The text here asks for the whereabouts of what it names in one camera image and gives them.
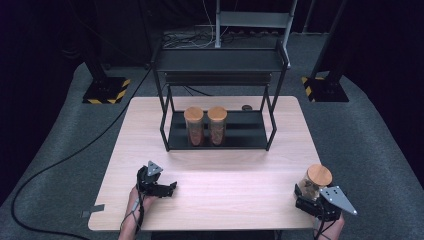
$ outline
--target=jar with wooden lid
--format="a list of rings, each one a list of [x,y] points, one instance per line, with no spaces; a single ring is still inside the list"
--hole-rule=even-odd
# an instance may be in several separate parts
[[[319,190],[327,187],[333,181],[330,170],[321,164],[314,164],[308,168],[298,186],[302,196],[315,201],[319,197]]]
[[[184,111],[188,142],[192,146],[203,144],[205,135],[203,130],[203,110],[200,107],[189,107]]]
[[[227,110],[224,107],[217,106],[208,110],[209,118],[209,137],[213,145],[219,146],[224,143]]]

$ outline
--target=black stand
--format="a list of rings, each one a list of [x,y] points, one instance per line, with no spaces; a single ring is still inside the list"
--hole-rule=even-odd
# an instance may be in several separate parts
[[[302,82],[306,90],[306,95],[311,102],[349,102],[346,93],[344,92],[342,86],[340,85],[340,78],[343,75],[345,66],[350,60],[353,51],[353,48],[346,48],[347,50],[342,54],[342,57],[339,61],[339,64],[336,66],[336,69],[329,72],[328,76],[325,78],[317,78],[316,75],[321,68],[324,55],[328,49],[328,45],[334,35],[334,31],[337,27],[337,24],[340,20],[340,17],[344,11],[347,0],[343,0],[341,3],[337,15],[334,19],[333,25],[331,26],[330,33],[324,44],[323,49],[318,57],[318,60],[315,64],[314,69],[310,77],[303,77]]]
[[[93,76],[93,82],[83,97],[83,103],[114,104],[121,102],[130,80],[124,77],[106,76],[100,62],[97,60],[92,44],[87,37],[86,29],[77,15],[72,1],[69,1],[69,9],[70,18],[74,23],[75,36],[81,51],[81,56]]]

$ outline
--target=cork lid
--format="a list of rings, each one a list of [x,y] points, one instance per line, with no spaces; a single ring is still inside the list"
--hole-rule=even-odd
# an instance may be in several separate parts
[[[200,107],[189,107],[184,111],[187,121],[199,121],[203,118],[203,110]]]
[[[321,164],[314,164],[308,168],[308,177],[309,179],[319,186],[327,186],[333,181],[333,176],[331,175],[328,168],[322,166]]]
[[[212,121],[222,121],[227,117],[227,110],[221,106],[210,108],[208,110],[208,117]]]

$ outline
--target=shelf top tier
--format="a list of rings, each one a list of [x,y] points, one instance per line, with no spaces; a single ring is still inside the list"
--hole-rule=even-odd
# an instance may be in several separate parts
[[[281,72],[286,57],[279,49],[162,49],[158,72],[246,73]]]

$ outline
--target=jar contents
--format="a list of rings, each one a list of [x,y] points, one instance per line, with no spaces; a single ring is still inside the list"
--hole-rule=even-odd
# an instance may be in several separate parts
[[[188,141],[192,146],[200,146],[204,141],[203,110],[200,107],[189,107],[184,111]]]
[[[319,197],[319,190],[331,183],[333,176],[330,170],[321,164],[314,164],[308,168],[305,176],[298,183],[302,196],[315,201]]]
[[[213,107],[208,110],[209,135],[213,145],[219,146],[224,143],[227,110],[224,107]]]

